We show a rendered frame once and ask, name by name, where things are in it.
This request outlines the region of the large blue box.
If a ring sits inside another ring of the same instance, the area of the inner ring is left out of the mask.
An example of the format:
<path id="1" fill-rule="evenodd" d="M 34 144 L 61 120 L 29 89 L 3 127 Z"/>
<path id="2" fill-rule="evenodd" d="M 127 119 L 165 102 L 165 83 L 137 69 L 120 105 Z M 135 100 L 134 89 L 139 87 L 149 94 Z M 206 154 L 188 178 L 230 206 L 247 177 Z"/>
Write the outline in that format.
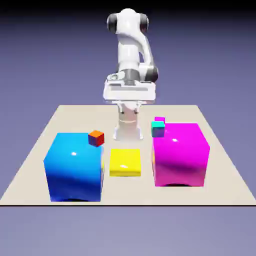
<path id="1" fill-rule="evenodd" d="M 50 200 L 99 202 L 103 152 L 103 145 L 89 143 L 88 133 L 57 133 L 43 160 Z"/>

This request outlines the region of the small orange cube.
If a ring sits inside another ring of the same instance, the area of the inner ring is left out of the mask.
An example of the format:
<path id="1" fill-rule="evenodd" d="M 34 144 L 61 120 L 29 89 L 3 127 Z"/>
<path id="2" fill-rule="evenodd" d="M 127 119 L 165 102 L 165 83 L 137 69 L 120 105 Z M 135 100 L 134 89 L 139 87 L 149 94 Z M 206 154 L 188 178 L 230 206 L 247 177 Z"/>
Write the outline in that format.
<path id="1" fill-rule="evenodd" d="M 101 131 L 94 130 L 88 134 L 88 143 L 94 147 L 99 147 L 105 143 L 105 134 Z"/>

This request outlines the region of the large yellow box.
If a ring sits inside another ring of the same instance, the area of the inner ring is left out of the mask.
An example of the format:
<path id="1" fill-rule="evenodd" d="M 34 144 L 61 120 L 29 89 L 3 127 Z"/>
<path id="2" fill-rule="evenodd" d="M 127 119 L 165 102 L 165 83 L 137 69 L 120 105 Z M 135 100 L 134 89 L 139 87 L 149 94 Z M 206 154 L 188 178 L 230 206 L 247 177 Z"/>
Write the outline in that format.
<path id="1" fill-rule="evenodd" d="M 111 149 L 109 162 L 109 175 L 111 177 L 140 177 L 141 170 L 140 149 Z"/>

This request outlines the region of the small teal cube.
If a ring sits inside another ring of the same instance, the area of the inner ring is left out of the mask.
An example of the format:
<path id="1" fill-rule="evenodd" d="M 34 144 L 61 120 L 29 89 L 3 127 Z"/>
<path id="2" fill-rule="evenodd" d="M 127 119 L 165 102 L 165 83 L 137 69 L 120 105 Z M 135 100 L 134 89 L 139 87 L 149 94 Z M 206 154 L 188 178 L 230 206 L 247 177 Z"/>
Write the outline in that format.
<path id="1" fill-rule="evenodd" d="M 164 121 L 152 121 L 151 122 L 151 136 L 153 138 L 162 138 L 165 135 L 165 123 Z"/>

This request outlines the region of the large magenta box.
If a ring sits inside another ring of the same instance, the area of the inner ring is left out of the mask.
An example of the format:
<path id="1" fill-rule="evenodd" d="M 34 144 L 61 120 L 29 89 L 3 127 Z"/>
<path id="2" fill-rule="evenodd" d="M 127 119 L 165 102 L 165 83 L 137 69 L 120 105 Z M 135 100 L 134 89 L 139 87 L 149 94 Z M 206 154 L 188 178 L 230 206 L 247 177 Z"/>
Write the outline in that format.
<path id="1" fill-rule="evenodd" d="M 152 139 L 154 184 L 202 187 L 210 154 L 197 123 L 166 123 L 163 137 Z"/>

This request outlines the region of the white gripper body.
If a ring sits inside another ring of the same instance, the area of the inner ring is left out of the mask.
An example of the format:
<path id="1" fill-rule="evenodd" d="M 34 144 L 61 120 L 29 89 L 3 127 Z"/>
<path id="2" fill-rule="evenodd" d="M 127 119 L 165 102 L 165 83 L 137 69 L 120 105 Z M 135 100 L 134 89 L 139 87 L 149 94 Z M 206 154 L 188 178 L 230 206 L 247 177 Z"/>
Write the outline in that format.
<path id="1" fill-rule="evenodd" d="M 135 85 L 125 85 L 123 80 L 106 80 L 103 98 L 111 102 L 153 102 L 156 99 L 156 84 L 153 82 L 136 81 Z"/>

